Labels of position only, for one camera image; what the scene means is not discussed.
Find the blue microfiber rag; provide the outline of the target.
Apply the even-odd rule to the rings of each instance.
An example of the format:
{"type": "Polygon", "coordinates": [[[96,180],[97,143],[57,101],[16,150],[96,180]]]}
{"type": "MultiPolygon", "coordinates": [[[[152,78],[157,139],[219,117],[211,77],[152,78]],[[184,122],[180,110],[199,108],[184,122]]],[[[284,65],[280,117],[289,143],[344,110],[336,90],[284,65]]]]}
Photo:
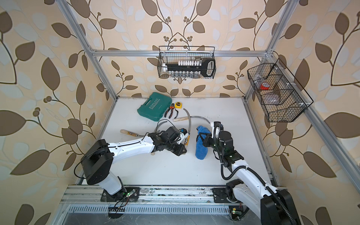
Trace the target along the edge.
{"type": "Polygon", "coordinates": [[[197,127],[196,158],[199,160],[204,160],[208,153],[208,148],[203,145],[203,141],[206,138],[206,134],[210,133],[211,132],[204,126],[197,127]]]}

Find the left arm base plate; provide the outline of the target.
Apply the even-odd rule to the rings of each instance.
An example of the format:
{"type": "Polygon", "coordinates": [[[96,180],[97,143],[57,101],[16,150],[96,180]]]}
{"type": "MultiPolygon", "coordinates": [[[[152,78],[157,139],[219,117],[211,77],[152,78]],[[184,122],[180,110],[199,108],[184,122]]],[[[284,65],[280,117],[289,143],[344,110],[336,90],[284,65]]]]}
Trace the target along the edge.
{"type": "Polygon", "coordinates": [[[139,199],[139,187],[122,187],[120,191],[111,195],[106,190],[103,191],[101,195],[101,202],[126,202],[129,200],[130,202],[137,202],[139,199]]]}

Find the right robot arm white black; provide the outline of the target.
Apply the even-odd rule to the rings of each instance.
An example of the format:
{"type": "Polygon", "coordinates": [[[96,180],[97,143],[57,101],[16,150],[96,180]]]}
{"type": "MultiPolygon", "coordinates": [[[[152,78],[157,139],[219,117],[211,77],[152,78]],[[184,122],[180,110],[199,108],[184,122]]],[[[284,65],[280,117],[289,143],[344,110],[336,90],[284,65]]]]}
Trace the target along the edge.
{"type": "Polygon", "coordinates": [[[204,147],[217,153],[221,168],[231,173],[222,178],[228,183],[227,198],[244,203],[263,225],[299,225],[301,221],[293,198],[286,189],[278,189],[266,182],[244,157],[235,150],[229,132],[216,129],[214,133],[198,133],[204,147]]]}

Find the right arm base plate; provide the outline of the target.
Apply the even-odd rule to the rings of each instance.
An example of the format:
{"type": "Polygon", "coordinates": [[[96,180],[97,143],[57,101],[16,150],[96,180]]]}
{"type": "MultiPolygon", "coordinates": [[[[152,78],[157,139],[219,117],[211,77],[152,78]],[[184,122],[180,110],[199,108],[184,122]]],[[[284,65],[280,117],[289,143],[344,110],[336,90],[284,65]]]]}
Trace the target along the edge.
{"type": "Polygon", "coordinates": [[[232,196],[229,187],[213,188],[213,198],[215,203],[237,203],[238,200],[232,196]]]}

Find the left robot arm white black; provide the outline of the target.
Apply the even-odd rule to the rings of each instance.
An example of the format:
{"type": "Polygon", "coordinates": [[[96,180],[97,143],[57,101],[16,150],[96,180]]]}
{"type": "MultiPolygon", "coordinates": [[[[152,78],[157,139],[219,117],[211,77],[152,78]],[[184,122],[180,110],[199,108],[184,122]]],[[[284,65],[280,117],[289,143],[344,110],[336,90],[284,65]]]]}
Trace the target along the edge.
{"type": "Polygon", "coordinates": [[[140,154],[167,150],[176,156],[187,152],[184,145],[189,136],[186,129],[169,127],[166,131],[148,133],[144,137],[127,141],[107,143],[96,141],[81,159],[81,166],[87,184],[99,185],[108,194],[114,196],[125,191],[120,177],[111,172],[116,162],[140,154]]]}

